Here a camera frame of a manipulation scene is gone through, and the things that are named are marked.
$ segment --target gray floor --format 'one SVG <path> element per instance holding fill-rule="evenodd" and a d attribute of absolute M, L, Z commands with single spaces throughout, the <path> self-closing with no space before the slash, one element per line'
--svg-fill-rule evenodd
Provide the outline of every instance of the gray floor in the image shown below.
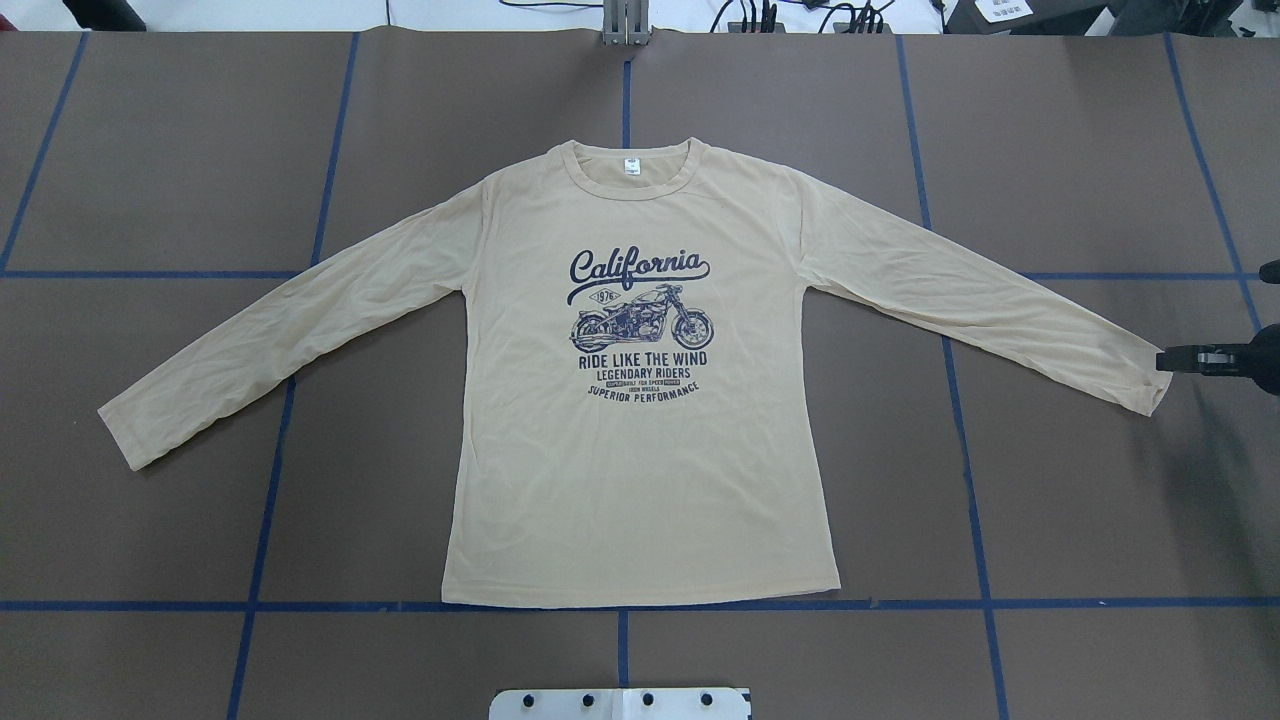
<path fill-rule="evenodd" d="M 439 603 L 458 296 L 124 465 L 104 401 L 570 137 L 794 165 L 1157 345 L 1280 318 L 1247 279 L 1280 256 L 1280 45 L 731 40 L 0 35 L 0 716 L 461 719 L 503 688 L 712 683 L 760 719 L 1275 716 L 1280 405 L 1247 380 L 1179 378 L 1143 419 L 810 293 L 845 587 L 722 607 Z"/>

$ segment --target gray metal bracket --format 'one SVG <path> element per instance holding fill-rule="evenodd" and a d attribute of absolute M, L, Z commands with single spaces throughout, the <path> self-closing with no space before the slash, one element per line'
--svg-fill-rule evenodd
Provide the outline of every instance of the gray metal bracket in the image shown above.
<path fill-rule="evenodd" d="M 604 0 L 605 45 L 649 45 L 649 0 Z"/>

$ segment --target white floor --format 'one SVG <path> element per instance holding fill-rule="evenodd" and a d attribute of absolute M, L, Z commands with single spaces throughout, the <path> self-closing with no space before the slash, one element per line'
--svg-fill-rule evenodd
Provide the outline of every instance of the white floor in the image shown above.
<path fill-rule="evenodd" d="M 948 14 L 955 3 L 947 1 Z M 388 17 L 390 24 L 435 31 L 596 29 L 603 24 L 599 8 L 521 9 L 498 0 L 131 0 L 131 5 L 150 29 L 161 32 L 352 31 L 388 24 Z M 707 32 L 719 6 L 721 0 L 652 0 L 649 18 L 655 27 Z M 0 14 L 19 29 L 79 29 L 59 0 L 0 0 Z M 826 14 L 782 3 L 778 22 L 787 32 L 815 32 Z M 741 10 L 731 6 L 719 29 L 741 15 Z M 845 19 L 844 10 L 832 18 Z M 942 29 L 942 20 L 928 0 L 895 0 L 884 9 L 884 19 L 899 33 L 936 35 Z M 1277 37 L 1280 31 L 1276 14 L 1254 10 L 1253 0 L 1244 0 L 1231 20 L 1236 28 L 1249 28 L 1260 37 Z M 1108 28 L 1110 14 L 1103 12 L 1089 35 L 1106 35 Z"/>

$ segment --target diamond shape logo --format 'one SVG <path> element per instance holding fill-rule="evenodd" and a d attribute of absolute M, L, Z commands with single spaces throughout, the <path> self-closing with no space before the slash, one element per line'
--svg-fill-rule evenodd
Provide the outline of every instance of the diamond shape logo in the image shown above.
<path fill-rule="evenodd" d="M 614 300 L 617 300 L 620 297 L 620 295 L 616 293 L 616 292 L 613 292 L 609 288 L 603 288 L 599 292 L 596 292 L 595 295 L 591 295 L 590 297 L 591 297 L 591 300 L 599 302 L 600 305 L 604 305 L 607 302 L 613 302 Z"/>

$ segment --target long-sleeve shirt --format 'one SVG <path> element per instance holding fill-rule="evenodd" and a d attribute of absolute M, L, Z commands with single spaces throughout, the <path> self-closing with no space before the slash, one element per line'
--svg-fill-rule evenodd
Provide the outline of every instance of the long-sleeve shirt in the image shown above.
<path fill-rule="evenodd" d="M 1133 333 L 795 169 L 696 138 L 570 141 L 284 282 L 100 414 L 142 468 L 319 355 L 462 291 L 444 601 L 826 591 L 840 578 L 805 407 L 809 287 L 1143 415 L 1171 377 Z"/>

